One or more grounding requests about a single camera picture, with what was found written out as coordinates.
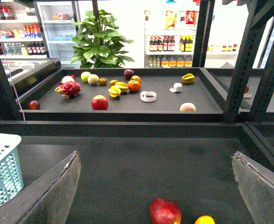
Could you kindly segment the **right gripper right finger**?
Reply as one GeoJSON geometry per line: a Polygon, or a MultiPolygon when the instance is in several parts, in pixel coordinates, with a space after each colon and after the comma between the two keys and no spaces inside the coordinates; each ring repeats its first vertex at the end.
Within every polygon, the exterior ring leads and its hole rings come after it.
{"type": "Polygon", "coordinates": [[[274,224],[274,172],[237,151],[232,168],[239,192],[256,224],[274,224]]]}

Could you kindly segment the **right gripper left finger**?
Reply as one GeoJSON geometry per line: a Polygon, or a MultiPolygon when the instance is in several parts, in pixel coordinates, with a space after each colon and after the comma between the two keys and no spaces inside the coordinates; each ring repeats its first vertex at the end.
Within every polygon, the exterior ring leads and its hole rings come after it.
{"type": "Polygon", "coordinates": [[[74,151],[0,207],[0,224],[64,224],[81,171],[74,151]]]}

